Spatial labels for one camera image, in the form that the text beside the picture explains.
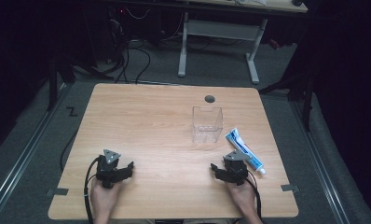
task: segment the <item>table leg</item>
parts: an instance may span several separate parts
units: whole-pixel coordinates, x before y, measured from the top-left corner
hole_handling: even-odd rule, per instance
[[[188,13],[185,12],[185,21],[183,27],[183,43],[182,43],[182,51],[180,52],[180,62],[179,62],[179,77],[186,76],[186,38],[188,33]]]
[[[255,57],[255,54],[257,53],[258,46],[261,42],[262,35],[264,34],[265,27],[267,26],[267,22],[268,22],[267,19],[262,20],[261,25],[256,34],[254,45],[252,47],[252,52],[246,53],[246,60],[247,60],[247,64],[249,65],[250,76],[254,84],[259,83],[258,74],[257,74],[257,71],[255,70],[254,57]]]

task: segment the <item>hand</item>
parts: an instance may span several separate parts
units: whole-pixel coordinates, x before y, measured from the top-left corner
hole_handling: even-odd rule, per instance
[[[240,213],[246,219],[247,223],[262,223],[255,209],[255,193],[252,186],[250,186],[250,184],[246,181],[240,186],[226,182],[226,186],[231,194],[234,204],[238,207]]]
[[[105,189],[102,181],[92,178],[90,199],[95,214],[95,224],[108,223],[111,213],[117,203],[118,192],[122,182],[117,182],[111,189]]]

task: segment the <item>wooden table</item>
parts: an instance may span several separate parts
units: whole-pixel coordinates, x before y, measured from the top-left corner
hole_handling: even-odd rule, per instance
[[[206,95],[215,102],[205,102]],[[216,143],[192,141],[192,107],[204,105],[223,110]],[[48,215],[87,218],[84,178],[107,148],[122,154],[118,168],[135,163],[113,218],[239,217],[224,182],[210,168],[211,163],[224,168],[223,156],[234,150],[225,134],[235,127],[266,166],[265,176],[256,175],[263,217],[296,216],[293,193],[281,188],[289,181],[257,90],[117,84],[95,87],[58,186],[69,191],[54,196]]]

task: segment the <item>table surface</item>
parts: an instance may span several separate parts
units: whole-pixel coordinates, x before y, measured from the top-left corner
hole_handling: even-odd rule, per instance
[[[212,95],[215,102],[205,102]],[[223,131],[216,143],[193,143],[192,107],[220,106]],[[98,84],[90,97],[48,215],[87,219],[83,188],[92,161],[104,149],[120,153],[118,168],[134,161],[112,218],[239,217],[224,182],[210,164],[224,169],[223,156],[235,148],[225,134],[238,128],[265,164],[257,175],[263,217],[295,217],[298,208],[256,89]]]
[[[227,5],[235,6],[234,0],[187,0],[189,2],[198,2],[198,3],[207,3],[207,4],[217,4],[217,5]],[[308,8],[305,4],[302,4],[299,7],[294,6],[291,0],[267,0],[267,4],[263,5],[257,0],[245,0],[244,2],[240,1],[241,5],[239,7],[253,7],[260,9],[269,9],[269,10],[279,10],[287,12],[302,12],[305,13],[308,11]]]

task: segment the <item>toothpaste tube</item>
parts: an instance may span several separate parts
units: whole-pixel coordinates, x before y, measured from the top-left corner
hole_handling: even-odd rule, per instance
[[[264,164],[259,160],[255,154],[250,150],[246,144],[244,144],[243,140],[241,139],[238,129],[234,128],[231,132],[226,135],[226,139],[231,142],[238,151],[243,152],[244,154],[250,156],[251,159],[248,162],[253,166],[253,168],[259,172],[261,175],[266,173],[264,169]]]

